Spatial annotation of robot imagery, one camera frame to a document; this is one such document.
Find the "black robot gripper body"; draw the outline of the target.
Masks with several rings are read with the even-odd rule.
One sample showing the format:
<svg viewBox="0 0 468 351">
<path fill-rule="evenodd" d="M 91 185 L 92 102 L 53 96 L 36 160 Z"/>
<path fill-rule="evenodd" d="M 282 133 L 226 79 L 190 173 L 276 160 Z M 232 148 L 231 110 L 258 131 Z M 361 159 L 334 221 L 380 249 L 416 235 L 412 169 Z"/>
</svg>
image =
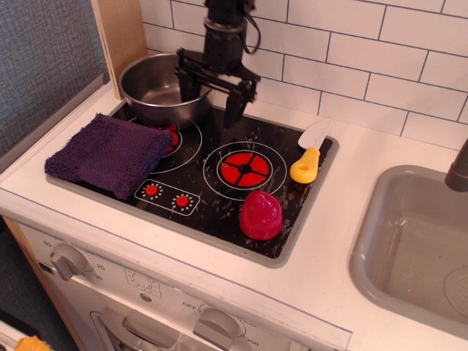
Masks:
<svg viewBox="0 0 468 351">
<path fill-rule="evenodd" d="M 253 19 L 242 18 L 234 23 L 223 24 L 206 18 L 204 49 L 202 52 L 178 49 L 177 76 L 178 72 L 185 71 L 196 78 L 201 86 L 226 93 L 240 82 L 250 82 L 254 100 L 260 77 L 242 63 L 243 54 L 249 52 L 246 46 L 248 23 L 254 24 Z"/>
</svg>

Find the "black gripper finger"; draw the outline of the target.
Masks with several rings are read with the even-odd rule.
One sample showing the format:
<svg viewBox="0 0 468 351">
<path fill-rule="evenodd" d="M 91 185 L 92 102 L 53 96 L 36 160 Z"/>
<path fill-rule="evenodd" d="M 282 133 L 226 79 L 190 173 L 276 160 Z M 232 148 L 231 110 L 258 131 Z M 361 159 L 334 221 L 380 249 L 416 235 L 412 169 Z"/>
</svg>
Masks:
<svg viewBox="0 0 468 351">
<path fill-rule="evenodd" d="M 252 101 L 252 85 L 250 82 L 240 82 L 230 87 L 224 113 L 224 128 L 231 128 L 242 116 L 248 102 Z"/>
<path fill-rule="evenodd" d="M 181 100 L 188 102 L 197 99 L 200 96 L 201 85 L 191 74 L 178 72 Z"/>
</svg>

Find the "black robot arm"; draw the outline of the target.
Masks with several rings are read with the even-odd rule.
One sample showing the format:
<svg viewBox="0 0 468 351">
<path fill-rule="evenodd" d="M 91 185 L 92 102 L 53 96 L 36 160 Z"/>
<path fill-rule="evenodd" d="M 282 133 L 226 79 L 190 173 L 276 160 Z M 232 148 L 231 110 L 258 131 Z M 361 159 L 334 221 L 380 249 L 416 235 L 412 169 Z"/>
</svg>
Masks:
<svg viewBox="0 0 468 351">
<path fill-rule="evenodd" d="M 252 55 L 246 44 L 247 25 L 259 29 L 250 12 L 253 1 L 206 1 L 208 16 L 204 20 L 205 44 L 202 52 L 176 51 L 181 99 L 186 102 L 200 95 L 207 86 L 227 94 L 224 128 L 229 129 L 244 113 L 246 105 L 256 98 L 260 76 L 242 63 L 244 53 Z"/>
</svg>

